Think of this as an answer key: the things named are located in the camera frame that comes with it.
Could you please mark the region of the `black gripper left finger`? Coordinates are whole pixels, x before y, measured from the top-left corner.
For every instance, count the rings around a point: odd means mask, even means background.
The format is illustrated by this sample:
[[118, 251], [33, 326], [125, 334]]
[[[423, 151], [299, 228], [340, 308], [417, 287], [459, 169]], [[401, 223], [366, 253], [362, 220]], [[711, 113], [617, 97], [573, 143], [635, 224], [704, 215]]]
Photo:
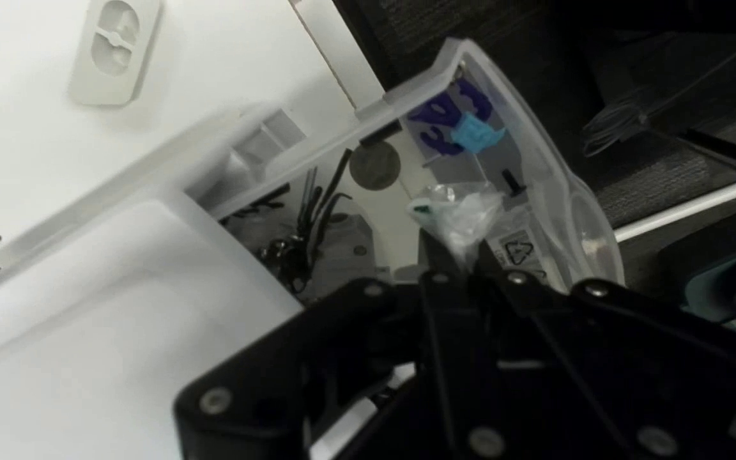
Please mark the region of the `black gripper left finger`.
[[452, 253], [427, 230], [419, 233], [423, 258], [423, 284], [458, 284], [463, 279]]

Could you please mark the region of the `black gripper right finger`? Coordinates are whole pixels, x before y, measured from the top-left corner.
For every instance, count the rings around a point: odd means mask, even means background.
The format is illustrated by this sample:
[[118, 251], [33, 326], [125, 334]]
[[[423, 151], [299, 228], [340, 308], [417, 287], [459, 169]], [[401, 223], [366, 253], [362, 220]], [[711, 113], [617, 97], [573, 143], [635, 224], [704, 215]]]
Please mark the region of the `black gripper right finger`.
[[497, 264], [495, 253], [487, 243], [478, 244], [478, 258], [472, 264], [472, 276], [481, 280], [493, 280], [495, 287], [504, 287], [509, 280], [509, 271]]

